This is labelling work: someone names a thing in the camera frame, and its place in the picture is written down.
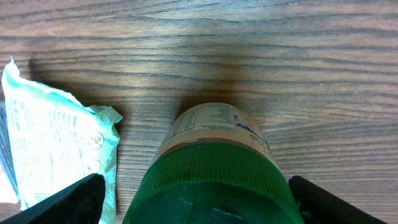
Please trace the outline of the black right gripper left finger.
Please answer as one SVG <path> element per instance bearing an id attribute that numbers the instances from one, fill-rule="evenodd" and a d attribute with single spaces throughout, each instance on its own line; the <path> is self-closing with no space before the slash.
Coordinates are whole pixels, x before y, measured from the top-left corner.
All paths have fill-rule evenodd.
<path id="1" fill-rule="evenodd" d="M 1 224 L 98 224 L 104 198 L 104 176 L 90 174 Z"/>

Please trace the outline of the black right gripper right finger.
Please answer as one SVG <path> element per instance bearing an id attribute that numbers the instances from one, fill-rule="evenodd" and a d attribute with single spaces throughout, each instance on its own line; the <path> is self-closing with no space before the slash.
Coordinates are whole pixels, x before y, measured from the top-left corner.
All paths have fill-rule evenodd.
<path id="1" fill-rule="evenodd" d="M 289 187 L 306 224 L 387 224 L 299 175 Z"/>

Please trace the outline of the teal wet wipes pack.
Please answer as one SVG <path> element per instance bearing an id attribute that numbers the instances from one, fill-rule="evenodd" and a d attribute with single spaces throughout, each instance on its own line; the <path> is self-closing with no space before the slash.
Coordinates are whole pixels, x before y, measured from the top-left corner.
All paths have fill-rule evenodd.
<path id="1" fill-rule="evenodd" d="M 7 128 L 21 209 L 27 210 L 82 178 L 104 176 L 100 223 L 116 223 L 116 159 L 122 116 L 110 106 L 83 106 L 71 93 L 2 73 Z"/>

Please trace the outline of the green lid jar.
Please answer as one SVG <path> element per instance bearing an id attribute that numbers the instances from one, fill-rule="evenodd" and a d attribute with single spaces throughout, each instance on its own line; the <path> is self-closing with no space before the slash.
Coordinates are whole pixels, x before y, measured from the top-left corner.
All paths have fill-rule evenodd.
<path id="1" fill-rule="evenodd" d="M 251 117 L 204 103 L 173 123 L 124 223 L 302 223 L 289 185 Z"/>

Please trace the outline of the orange Kleenex tissue pack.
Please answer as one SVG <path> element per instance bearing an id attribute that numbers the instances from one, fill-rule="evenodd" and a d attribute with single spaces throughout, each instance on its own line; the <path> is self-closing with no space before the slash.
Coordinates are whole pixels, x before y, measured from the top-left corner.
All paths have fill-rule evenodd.
<path id="1" fill-rule="evenodd" d="M 19 191 L 12 163 L 4 101 L 1 101 L 1 203 L 17 203 Z"/>

